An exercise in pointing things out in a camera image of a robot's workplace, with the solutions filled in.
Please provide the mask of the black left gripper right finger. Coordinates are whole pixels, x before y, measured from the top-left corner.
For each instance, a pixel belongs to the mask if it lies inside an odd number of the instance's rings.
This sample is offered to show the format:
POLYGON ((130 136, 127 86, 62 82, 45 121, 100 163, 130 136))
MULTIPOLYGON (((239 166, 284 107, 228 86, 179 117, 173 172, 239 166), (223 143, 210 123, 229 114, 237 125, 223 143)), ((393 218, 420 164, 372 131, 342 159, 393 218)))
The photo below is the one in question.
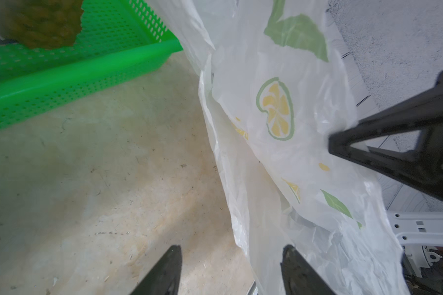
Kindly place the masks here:
POLYGON ((287 295, 335 295, 292 245, 283 249, 281 274, 287 295))

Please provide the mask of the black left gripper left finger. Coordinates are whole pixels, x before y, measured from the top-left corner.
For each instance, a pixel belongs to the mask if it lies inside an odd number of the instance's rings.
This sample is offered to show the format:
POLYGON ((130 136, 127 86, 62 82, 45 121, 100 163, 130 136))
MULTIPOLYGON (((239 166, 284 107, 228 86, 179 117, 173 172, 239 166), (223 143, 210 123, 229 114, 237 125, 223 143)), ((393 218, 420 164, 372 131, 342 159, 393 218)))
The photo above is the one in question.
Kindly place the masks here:
POLYGON ((177 295, 182 274, 182 249, 172 245, 130 295, 177 295))

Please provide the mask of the white lemon print plastic bag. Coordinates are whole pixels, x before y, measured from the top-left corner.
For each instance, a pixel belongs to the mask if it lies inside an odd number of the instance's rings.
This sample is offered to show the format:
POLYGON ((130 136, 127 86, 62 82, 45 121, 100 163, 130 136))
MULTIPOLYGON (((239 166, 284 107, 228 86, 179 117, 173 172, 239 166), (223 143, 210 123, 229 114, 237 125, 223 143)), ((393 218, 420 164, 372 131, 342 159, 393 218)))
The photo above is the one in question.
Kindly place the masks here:
POLYGON ((406 295, 376 174, 333 156, 357 124, 326 1, 150 1, 199 75, 235 242, 262 295, 292 245, 338 295, 406 295))

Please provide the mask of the green unripe pineapple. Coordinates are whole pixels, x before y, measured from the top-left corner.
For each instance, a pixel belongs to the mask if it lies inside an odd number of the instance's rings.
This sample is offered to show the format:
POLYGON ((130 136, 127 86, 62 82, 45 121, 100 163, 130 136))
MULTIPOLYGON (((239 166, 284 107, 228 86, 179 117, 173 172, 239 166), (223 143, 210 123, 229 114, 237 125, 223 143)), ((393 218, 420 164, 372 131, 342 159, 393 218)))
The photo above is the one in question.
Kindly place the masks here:
POLYGON ((29 49, 59 49, 74 46, 82 31, 83 2, 2 1, 3 37, 29 49))

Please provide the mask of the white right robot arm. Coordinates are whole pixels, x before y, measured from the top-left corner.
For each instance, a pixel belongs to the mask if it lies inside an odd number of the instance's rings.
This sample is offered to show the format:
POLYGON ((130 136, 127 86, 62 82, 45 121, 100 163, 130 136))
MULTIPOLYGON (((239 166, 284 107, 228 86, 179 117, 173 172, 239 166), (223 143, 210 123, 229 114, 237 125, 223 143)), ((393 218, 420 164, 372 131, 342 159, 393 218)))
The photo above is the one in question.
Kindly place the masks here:
MULTIPOLYGON (((433 88, 329 137, 329 152, 443 201, 443 71, 433 88), (366 140, 417 132, 406 152, 360 148, 366 140)), ((443 259, 443 212, 388 214, 413 271, 420 275, 443 259)))

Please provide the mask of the green plastic basket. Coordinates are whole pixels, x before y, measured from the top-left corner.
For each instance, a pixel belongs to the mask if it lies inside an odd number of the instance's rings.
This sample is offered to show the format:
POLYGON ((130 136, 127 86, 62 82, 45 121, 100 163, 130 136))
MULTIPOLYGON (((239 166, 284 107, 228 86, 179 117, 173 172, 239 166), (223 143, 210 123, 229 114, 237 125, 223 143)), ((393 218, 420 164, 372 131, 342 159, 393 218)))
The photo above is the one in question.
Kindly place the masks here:
POLYGON ((0 130, 160 68, 182 47, 144 1, 85 1, 73 47, 0 44, 0 130))

